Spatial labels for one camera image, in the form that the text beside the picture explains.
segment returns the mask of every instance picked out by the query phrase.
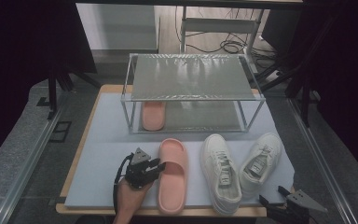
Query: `black cable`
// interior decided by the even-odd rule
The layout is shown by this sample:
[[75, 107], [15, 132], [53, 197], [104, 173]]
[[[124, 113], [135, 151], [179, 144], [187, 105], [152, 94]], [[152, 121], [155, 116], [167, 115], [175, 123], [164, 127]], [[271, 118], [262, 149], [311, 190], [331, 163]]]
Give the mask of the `black cable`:
[[120, 167], [117, 170], [115, 184], [113, 185], [113, 206], [115, 208], [116, 215], [117, 215], [117, 210], [118, 210], [118, 208], [117, 208], [117, 206], [118, 206], [118, 203], [117, 203], [118, 182], [120, 181], [120, 178], [122, 177], [121, 172], [123, 171], [124, 164], [126, 163], [126, 161], [131, 161], [132, 158], [133, 158], [133, 153], [131, 153], [129, 156], [127, 156], [124, 159], [124, 161], [121, 163]]
[[316, 219], [315, 219], [313, 216], [310, 215], [310, 218], [311, 218], [316, 224], [318, 224], [318, 221], [316, 221]]

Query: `sneaker tongue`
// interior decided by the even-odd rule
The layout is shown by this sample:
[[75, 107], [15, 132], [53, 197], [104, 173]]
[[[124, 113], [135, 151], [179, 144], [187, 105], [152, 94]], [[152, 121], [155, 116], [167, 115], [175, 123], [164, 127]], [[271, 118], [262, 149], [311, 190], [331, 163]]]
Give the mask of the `sneaker tongue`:
[[231, 166], [228, 161], [221, 162], [222, 172], [220, 173], [219, 184], [226, 186], [231, 184]]
[[231, 184], [231, 169], [229, 166], [222, 168], [219, 180], [219, 185], [226, 186]]
[[218, 155], [220, 159], [221, 172], [219, 176], [219, 185], [227, 186], [231, 184], [231, 165], [229, 164], [226, 154]]
[[255, 177], [261, 177], [264, 171], [266, 170], [265, 167], [267, 165], [267, 157], [266, 156], [258, 156], [254, 159], [251, 163], [251, 166], [248, 168], [250, 173]]

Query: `cable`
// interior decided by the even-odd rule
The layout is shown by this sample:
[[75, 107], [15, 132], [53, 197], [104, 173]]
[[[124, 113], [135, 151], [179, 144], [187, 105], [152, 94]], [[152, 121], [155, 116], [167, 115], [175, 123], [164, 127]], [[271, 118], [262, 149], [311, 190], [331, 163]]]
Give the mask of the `cable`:
[[316, 219], [315, 219], [313, 216], [310, 215], [310, 218], [311, 218], [316, 224], [318, 224], [318, 221], [316, 221]]

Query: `white sneaker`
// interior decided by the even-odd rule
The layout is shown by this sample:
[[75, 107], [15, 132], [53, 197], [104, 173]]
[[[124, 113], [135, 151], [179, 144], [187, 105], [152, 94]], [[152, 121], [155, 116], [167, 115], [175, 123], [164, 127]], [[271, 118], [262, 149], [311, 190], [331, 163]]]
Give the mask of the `white sneaker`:
[[200, 163], [214, 210], [224, 216], [234, 214], [240, 206], [241, 187], [228, 146], [221, 135], [215, 133], [205, 139]]
[[275, 133], [259, 137], [251, 148], [248, 158], [240, 169], [242, 196], [251, 198], [261, 189], [278, 164], [282, 153], [282, 142]]

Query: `metal rod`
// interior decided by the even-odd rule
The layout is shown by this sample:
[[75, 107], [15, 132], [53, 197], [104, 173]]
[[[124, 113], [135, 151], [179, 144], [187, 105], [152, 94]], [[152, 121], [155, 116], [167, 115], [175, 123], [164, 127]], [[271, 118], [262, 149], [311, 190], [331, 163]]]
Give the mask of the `metal rod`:
[[263, 14], [264, 14], [264, 9], [261, 9], [260, 14], [258, 14], [258, 17], [255, 19], [255, 26], [254, 26], [254, 29], [253, 29], [253, 31], [251, 33], [251, 37], [249, 39], [248, 47], [246, 48], [246, 51], [245, 51], [245, 53], [247, 55], [251, 55], [252, 47], [253, 47], [253, 44], [255, 42], [255, 37], [257, 36], [258, 27], [260, 26], [261, 18], [263, 17]]
[[10, 216], [25, 189], [34, 168], [43, 153], [43, 150], [45, 149], [46, 143], [48, 142], [58, 119], [67, 107], [67, 101], [69, 98], [68, 95], [69, 93], [66, 91], [62, 93], [57, 113], [55, 113], [54, 117], [48, 121], [43, 129], [43, 132], [39, 135], [37, 141], [35, 142], [34, 147], [30, 149], [28, 158], [25, 160], [16, 179], [14, 179], [13, 184], [10, 186], [5, 199], [0, 204], [0, 224], [7, 223], [10, 219]]
[[186, 7], [183, 7], [182, 14], [182, 26], [181, 26], [181, 42], [180, 42], [180, 53], [185, 53], [186, 47]]
[[356, 217], [351, 210], [351, 206], [348, 203], [348, 200], [345, 197], [345, 194], [343, 193], [338, 182], [334, 178], [329, 166], [327, 165], [327, 162], [324, 159], [324, 155], [318, 144], [316, 143], [316, 140], [313, 137], [310, 128], [306, 127], [306, 125], [302, 121], [302, 118], [300, 116], [300, 110], [296, 105], [295, 99], [288, 99], [288, 102], [296, 118], [297, 125], [300, 128], [300, 131], [302, 132], [305, 141], [310, 149], [310, 153], [312, 154], [313, 159], [315, 160], [316, 165], [318, 166], [319, 171], [324, 179], [324, 183], [326, 184], [334, 202], [336, 203], [338, 212], [341, 214], [341, 217], [345, 223], [357, 223]]

